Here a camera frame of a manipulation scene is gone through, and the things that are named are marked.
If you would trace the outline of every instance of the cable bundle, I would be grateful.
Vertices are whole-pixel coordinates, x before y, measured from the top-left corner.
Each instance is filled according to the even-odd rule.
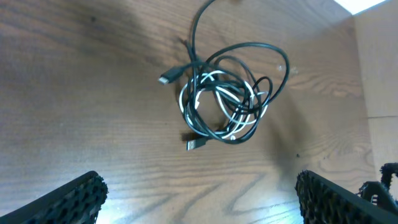
[[[228,144],[239,144],[250,139],[260,119],[264,116],[268,104],[282,91],[289,77],[290,67],[286,53],[278,47],[261,42],[245,42],[226,47],[214,53],[205,62],[197,57],[195,33],[198,21],[204,10],[214,1],[208,1],[198,11],[196,19],[193,21],[192,46],[188,42],[185,43],[191,63],[181,67],[173,67],[159,78],[159,81],[163,84],[172,83],[180,78],[187,69],[192,69],[192,77],[182,88],[178,103],[185,122],[194,132],[203,137],[187,142],[187,150],[198,148],[204,145],[209,139],[217,139]],[[285,76],[274,94],[272,94],[272,80],[269,77],[264,76],[256,80],[249,67],[242,60],[230,55],[223,55],[226,52],[243,47],[271,49],[279,53],[285,60]],[[243,80],[239,75],[221,68],[219,64],[223,60],[232,60],[240,64],[253,80],[253,86]],[[269,83],[268,91],[260,91],[258,87],[263,80],[267,80]],[[221,110],[229,120],[226,126],[219,130],[211,130],[198,114],[198,99],[204,91],[213,92]],[[236,138],[235,134],[242,131],[247,125],[251,125],[250,129],[241,137]]]

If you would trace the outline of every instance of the white cable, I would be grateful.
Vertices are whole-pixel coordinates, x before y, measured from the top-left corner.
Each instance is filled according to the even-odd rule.
[[[213,75],[215,75],[215,74],[224,74],[224,73],[225,73],[225,72],[222,72],[222,71],[219,71],[219,70],[216,70],[216,71],[213,71],[213,72],[210,72],[210,73],[203,73],[203,74],[202,74],[203,78],[201,79],[201,83],[203,83],[203,82],[204,82],[206,79],[208,79],[208,78],[211,80],[211,82],[213,82],[213,81],[215,81],[215,79],[213,78]],[[256,95],[263,95],[263,94],[266,94],[267,92],[259,92],[259,93],[256,93],[256,94],[255,94],[255,93],[254,93],[254,90],[251,88],[251,86],[250,86],[250,84],[249,84],[248,82],[244,81],[244,84],[245,84],[246,88],[249,90],[249,92],[250,92],[250,94],[251,94],[251,96],[250,96],[250,102],[249,102],[249,108],[252,109],[252,108],[253,108],[253,105],[254,105],[254,97],[255,97]],[[184,95],[185,90],[187,89],[187,86],[188,86],[188,83],[186,83],[186,84],[184,85],[184,87],[181,89],[180,97],[179,97],[179,99],[178,99],[178,105],[180,106],[180,110],[181,110],[181,113],[182,113],[182,114],[184,114],[184,107],[183,107],[183,105],[182,105],[182,98],[183,98],[183,95]],[[219,86],[217,86],[216,88],[217,88],[218,91],[222,91],[222,92],[225,93],[226,95],[230,96],[232,99],[236,100],[236,102],[238,102],[238,103],[243,103],[242,101],[239,100],[239,98],[238,98],[236,95],[232,94],[230,91],[228,91],[228,90],[226,90],[226,89],[224,89],[224,88],[222,88],[222,87],[219,87]],[[203,90],[199,90],[199,91],[198,91],[197,97],[196,97],[196,99],[195,99],[195,109],[196,109],[196,110],[197,110],[198,107],[199,107],[199,97],[200,97],[200,94],[202,93],[202,91],[203,91]],[[238,120],[236,120],[236,112],[237,112],[239,109],[236,108],[236,111],[233,112],[233,114],[232,114],[232,116],[231,116],[231,115],[227,112],[227,110],[225,109],[223,100],[221,99],[220,93],[219,93],[218,91],[216,91],[216,99],[217,99],[217,101],[218,101],[218,104],[219,104],[221,110],[223,111],[223,113],[224,113],[225,116],[229,119],[230,122],[234,122],[234,123],[236,123],[237,125],[235,125],[234,129],[231,130],[231,131],[229,131],[229,129],[227,129],[227,132],[225,132],[225,131],[216,131],[215,134],[221,134],[221,135],[222,135],[222,134],[225,134],[225,135],[222,135],[222,136],[221,136],[223,139],[226,139],[226,138],[230,137],[231,140],[235,140],[236,138],[235,138],[235,136],[234,136],[233,134],[236,134],[236,133],[242,131],[242,130],[246,127],[246,125],[254,124],[254,123],[257,121],[257,119],[255,119],[255,120],[249,122],[249,119],[250,119],[250,114],[249,114],[249,115],[247,115],[245,121],[242,122],[243,114],[241,114],[241,115],[239,116]],[[267,111],[267,108],[268,108],[268,105],[265,105],[265,107],[263,107],[262,113],[261,113],[261,115],[260,115],[260,117],[259,117],[258,119],[261,119],[261,118],[264,116],[264,114],[265,114],[266,111]],[[192,123],[192,120],[191,120],[190,117],[189,117],[189,114],[190,114],[190,113],[188,113],[188,116],[187,116],[187,122],[189,122],[189,124],[191,124],[192,129],[194,130],[194,132],[196,132],[196,133],[198,133],[198,134],[200,134],[200,135],[202,135],[202,136],[208,136],[207,134],[205,134],[205,133],[203,133],[203,132],[197,130],[197,129],[194,127],[194,125],[193,125],[193,123]]]

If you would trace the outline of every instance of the wooden table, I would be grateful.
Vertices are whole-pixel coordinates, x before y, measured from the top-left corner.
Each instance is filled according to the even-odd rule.
[[[332,0],[211,5],[201,57],[261,41],[293,69],[252,139],[185,151],[178,84],[157,79],[188,61],[180,39],[204,2],[0,1],[0,215],[96,170],[98,223],[300,223],[301,170],[353,192],[374,179],[354,20]],[[281,82],[277,54],[234,54]]]

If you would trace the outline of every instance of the wooden panel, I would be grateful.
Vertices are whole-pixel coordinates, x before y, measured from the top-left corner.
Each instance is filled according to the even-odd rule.
[[[355,16],[364,95],[378,179],[379,168],[398,162],[398,1],[386,1]],[[398,198],[398,185],[392,186]]]
[[[387,162],[398,162],[398,117],[376,118],[369,120],[372,147],[374,154],[374,167],[381,167]],[[398,198],[398,184],[392,182],[392,194]]]
[[[353,192],[375,178],[354,21],[333,1],[220,1],[205,12],[201,56],[264,41],[295,72],[250,141],[185,151],[178,85],[157,78],[188,60],[178,38],[203,2],[0,3],[0,215],[96,170],[109,187],[99,223],[301,223],[301,170]],[[235,54],[280,82],[281,58]]]
[[[398,1],[355,16],[369,117],[398,115]]]

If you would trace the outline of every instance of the usb connector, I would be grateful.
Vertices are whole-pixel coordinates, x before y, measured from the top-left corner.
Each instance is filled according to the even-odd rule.
[[[204,146],[206,142],[207,138],[200,138],[192,141],[187,141],[187,151]]]
[[[159,82],[163,85],[172,83],[179,79],[183,73],[184,69],[181,69],[181,67],[172,67],[170,70],[160,76]]]

